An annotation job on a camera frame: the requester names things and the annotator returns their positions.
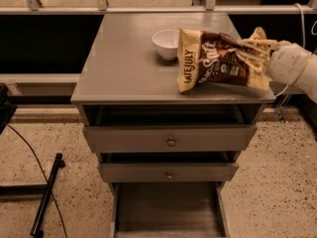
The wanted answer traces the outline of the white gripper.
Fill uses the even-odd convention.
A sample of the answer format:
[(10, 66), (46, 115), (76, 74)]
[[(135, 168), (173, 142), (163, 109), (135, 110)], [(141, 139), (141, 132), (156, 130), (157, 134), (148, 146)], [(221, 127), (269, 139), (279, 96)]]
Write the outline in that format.
[(275, 82), (295, 86), (312, 85), (312, 53), (287, 41), (242, 39), (240, 45), (265, 51), (276, 50), (271, 58), (260, 57), (247, 52), (237, 51), (237, 56), (244, 61), (268, 62), (266, 71)]

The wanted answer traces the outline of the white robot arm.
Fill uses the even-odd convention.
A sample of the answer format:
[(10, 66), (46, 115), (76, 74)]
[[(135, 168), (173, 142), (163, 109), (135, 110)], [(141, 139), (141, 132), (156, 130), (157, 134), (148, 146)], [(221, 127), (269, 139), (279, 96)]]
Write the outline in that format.
[(240, 59), (254, 60), (256, 72), (264, 72), (272, 81), (296, 86), (317, 102), (317, 56), (288, 41), (242, 39), (239, 45), (251, 52), (236, 50)]

